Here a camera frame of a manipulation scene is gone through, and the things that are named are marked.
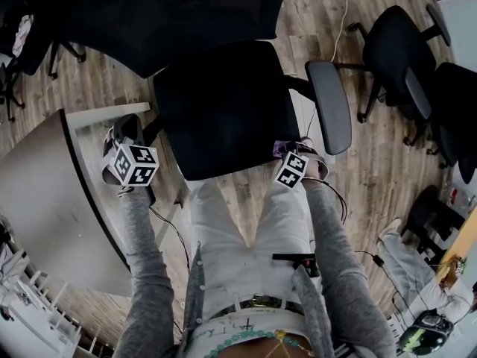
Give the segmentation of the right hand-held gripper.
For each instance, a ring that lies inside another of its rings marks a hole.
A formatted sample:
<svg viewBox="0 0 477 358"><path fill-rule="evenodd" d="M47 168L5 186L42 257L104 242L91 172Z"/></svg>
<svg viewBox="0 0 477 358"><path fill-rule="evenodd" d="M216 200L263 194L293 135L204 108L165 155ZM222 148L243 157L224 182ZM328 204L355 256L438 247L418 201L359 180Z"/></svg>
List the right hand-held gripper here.
<svg viewBox="0 0 477 358"><path fill-rule="evenodd" d="M303 179L325 180L329 168L325 159L316 154L289 153L275 173L274 182L288 189L295 188Z"/></svg>

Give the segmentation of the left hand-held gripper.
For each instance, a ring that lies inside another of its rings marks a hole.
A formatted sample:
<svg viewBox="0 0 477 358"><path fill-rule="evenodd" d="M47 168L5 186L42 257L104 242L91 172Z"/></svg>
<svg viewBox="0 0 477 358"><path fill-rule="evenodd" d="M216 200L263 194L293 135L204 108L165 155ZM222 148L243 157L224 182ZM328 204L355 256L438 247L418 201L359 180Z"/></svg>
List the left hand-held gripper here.
<svg viewBox="0 0 477 358"><path fill-rule="evenodd" d="M154 204L151 181L158 168L157 150L145 147L139 117L134 113L121 117L104 138L102 181L125 188L144 187L149 204Z"/></svg>

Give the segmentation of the purple wiping cloth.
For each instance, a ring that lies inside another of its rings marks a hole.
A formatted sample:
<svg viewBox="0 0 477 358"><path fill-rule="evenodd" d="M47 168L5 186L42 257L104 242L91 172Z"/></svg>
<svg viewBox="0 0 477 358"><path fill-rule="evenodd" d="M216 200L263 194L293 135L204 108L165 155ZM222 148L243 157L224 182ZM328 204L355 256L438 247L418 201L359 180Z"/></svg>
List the purple wiping cloth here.
<svg viewBox="0 0 477 358"><path fill-rule="evenodd" d="M277 140L273 147L273 156L284 160L289 153L297 153L299 142Z"/></svg>

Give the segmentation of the black mesh office chair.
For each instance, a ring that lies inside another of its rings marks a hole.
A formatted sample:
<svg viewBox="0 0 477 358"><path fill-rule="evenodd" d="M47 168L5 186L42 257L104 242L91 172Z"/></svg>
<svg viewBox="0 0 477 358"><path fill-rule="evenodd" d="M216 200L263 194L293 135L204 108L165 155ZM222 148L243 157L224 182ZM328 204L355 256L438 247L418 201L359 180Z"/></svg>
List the black mesh office chair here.
<svg viewBox="0 0 477 358"><path fill-rule="evenodd" d="M348 26L349 31L359 31L363 36L363 63L336 63L335 67L370 72L374 77L367 108L357 114L360 123L368 120L380 90L392 104L409 106L411 119L429 119L432 109L426 87L435 72L436 59L428 41L441 36L446 45L451 45L451 38L440 11L432 4L427 4L426 10L433 26L424 31L397 5L385 10L369 32L360 22Z"/></svg>
<svg viewBox="0 0 477 358"><path fill-rule="evenodd" d="M352 140L335 66L309 61L286 75L272 45L283 0L25 0L57 40L102 52L151 78L157 118L183 176L203 180L272 161L298 141L291 91L315 103L327 154Z"/></svg>
<svg viewBox="0 0 477 358"><path fill-rule="evenodd" d="M0 0L0 104L6 104L7 119L15 122L11 102L24 108L13 95L13 84L18 78L16 56L13 46L22 17L28 13L24 0Z"/></svg>
<svg viewBox="0 0 477 358"><path fill-rule="evenodd" d="M477 171L477 72L442 63L433 72L403 73L414 121L431 125L437 150L470 183Z"/></svg>
<svg viewBox="0 0 477 358"><path fill-rule="evenodd" d="M64 47L79 63L83 63L86 60L86 53L80 54L70 42L59 40L51 32L48 32L46 28L42 27L34 16L33 26L26 39L22 53L16 57L16 61L24 73L33 75L42 63L47 51L50 50L48 76L52 80L56 80L58 75L53 68L60 46Z"/></svg>

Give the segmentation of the person's left forearm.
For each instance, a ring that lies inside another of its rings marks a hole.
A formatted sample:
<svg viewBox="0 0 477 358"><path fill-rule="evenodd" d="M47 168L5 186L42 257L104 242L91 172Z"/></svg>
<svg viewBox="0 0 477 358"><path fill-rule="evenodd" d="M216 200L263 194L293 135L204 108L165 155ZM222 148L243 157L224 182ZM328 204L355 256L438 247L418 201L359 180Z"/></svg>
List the person's left forearm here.
<svg viewBox="0 0 477 358"><path fill-rule="evenodd" d="M126 258L132 274L133 305L147 314L172 313L174 291L155 242L146 189L123 187L119 200Z"/></svg>

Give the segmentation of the person's right forearm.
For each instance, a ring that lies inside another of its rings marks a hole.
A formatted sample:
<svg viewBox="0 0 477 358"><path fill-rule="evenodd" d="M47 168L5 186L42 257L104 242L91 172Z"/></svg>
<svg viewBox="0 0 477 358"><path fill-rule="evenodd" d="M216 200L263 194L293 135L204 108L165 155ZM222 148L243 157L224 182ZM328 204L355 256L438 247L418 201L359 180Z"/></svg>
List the person's right forearm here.
<svg viewBox="0 0 477 358"><path fill-rule="evenodd" d="M328 189L313 179L303 180L315 235L315 254L327 305L363 308L374 305L361 263L353 252Z"/></svg>

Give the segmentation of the person's right hand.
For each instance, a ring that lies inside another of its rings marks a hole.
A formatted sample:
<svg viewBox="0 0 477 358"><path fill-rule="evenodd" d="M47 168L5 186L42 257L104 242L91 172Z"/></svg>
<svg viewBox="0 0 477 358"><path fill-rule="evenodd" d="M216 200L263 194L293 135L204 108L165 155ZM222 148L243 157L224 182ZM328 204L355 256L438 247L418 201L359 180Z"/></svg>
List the person's right hand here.
<svg viewBox="0 0 477 358"><path fill-rule="evenodd" d="M305 136L297 142L297 151L301 154L316 154L314 143L311 138Z"/></svg>

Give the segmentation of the person's own body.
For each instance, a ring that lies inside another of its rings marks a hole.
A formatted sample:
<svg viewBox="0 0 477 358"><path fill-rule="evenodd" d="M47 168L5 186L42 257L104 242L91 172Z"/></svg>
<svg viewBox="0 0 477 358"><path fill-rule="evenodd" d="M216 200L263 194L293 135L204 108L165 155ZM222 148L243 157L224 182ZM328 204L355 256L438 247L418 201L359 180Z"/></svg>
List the person's own body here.
<svg viewBox="0 0 477 358"><path fill-rule="evenodd" d="M376 304L328 306L322 277L310 278L273 254L315 254L303 182L272 183L256 239L247 245L214 180L191 182L193 261L183 335L174 340L174 313L147 314L133 305L112 358L397 358L386 318ZM268 295L298 303L303 315L239 303Z"/></svg>

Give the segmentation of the dark wooden table white legs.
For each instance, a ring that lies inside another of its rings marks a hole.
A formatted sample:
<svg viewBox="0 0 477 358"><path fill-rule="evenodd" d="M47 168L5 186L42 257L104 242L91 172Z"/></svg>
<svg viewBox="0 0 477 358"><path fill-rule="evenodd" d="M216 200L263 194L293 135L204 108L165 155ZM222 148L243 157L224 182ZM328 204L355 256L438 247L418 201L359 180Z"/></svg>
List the dark wooden table white legs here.
<svg viewBox="0 0 477 358"><path fill-rule="evenodd" d="M124 244L101 205L76 131L148 102L59 109L0 160L0 214L38 270L77 288L131 295Z"/></svg>

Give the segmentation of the pink and white cloth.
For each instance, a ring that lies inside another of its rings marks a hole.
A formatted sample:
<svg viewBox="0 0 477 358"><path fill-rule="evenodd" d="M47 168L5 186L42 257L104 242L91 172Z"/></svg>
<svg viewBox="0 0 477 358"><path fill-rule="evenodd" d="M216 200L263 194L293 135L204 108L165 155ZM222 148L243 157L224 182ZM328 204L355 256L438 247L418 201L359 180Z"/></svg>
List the pink and white cloth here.
<svg viewBox="0 0 477 358"><path fill-rule="evenodd" d="M24 15L19 23L18 31L16 32L15 41L12 47L14 57L18 57L23 50L26 39L31 31L34 23L33 15Z"/></svg>

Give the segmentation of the yellow wooden table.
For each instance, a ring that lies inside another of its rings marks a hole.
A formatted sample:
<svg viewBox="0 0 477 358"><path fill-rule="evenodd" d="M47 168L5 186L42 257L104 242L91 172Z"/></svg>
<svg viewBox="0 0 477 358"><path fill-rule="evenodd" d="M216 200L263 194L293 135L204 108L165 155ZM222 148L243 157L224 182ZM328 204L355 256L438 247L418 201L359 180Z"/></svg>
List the yellow wooden table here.
<svg viewBox="0 0 477 358"><path fill-rule="evenodd" d="M477 205L464 222L458 232L457 238L447 249L443 258L439 262L436 271L436 278L441 282L449 271L449 261L454 257L466 258L473 243L477 240Z"/></svg>

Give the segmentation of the white metal rack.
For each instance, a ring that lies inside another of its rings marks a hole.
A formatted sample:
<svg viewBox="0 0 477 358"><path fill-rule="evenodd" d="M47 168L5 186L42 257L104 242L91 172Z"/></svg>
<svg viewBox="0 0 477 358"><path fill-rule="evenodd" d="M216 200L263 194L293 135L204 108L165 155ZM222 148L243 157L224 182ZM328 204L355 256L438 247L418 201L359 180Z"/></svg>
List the white metal rack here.
<svg viewBox="0 0 477 358"><path fill-rule="evenodd" d="M73 358L81 328L37 291L29 267L29 256L0 216L0 357Z"/></svg>

